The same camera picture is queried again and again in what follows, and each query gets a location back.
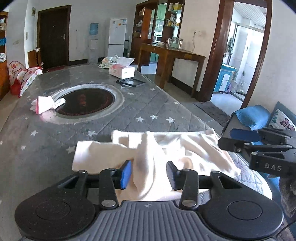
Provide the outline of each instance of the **dark brown door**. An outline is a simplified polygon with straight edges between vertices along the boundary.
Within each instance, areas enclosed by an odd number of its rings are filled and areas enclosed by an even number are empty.
[[[40,14],[39,46],[45,69],[67,65],[68,8],[45,10]]]

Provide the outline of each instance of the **pink and white tissue box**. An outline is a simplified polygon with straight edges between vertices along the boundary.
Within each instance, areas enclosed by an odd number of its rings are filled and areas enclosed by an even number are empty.
[[[114,64],[109,68],[109,74],[120,79],[132,78],[135,76],[135,67]]]

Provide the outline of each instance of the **metal screw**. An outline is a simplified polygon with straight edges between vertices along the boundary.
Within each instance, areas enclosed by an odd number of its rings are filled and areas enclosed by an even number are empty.
[[[116,205],[116,202],[114,200],[107,199],[102,201],[102,205],[104,207],[114,207]]]
[[[194,206],[196,206],[196,204],[197,203],[191,199],[186,199],[182,202],[182,205],[185,207],[194,207]]]

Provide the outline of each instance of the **refrigerator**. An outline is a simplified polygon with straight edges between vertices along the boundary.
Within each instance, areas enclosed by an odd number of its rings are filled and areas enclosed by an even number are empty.
[[[123,57],[126,37],[126,19],[110,19],[107,36],[106,57]]]

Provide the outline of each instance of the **white garment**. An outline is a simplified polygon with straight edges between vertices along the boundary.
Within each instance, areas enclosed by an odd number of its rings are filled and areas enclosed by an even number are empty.
[[[235,177],[240,175],[227,151],[218,147],[213,129],[202,132],[112,132],[112,143],[77,143],[73,171],[97,174],[107,168],[119,168],[132,161],[132,176],[125,190],[117,190],[118,201],[177,200],[181,191],[173,191],[166,175],[166,163],[178,169],[189,168],[199,175],[213,170]]]

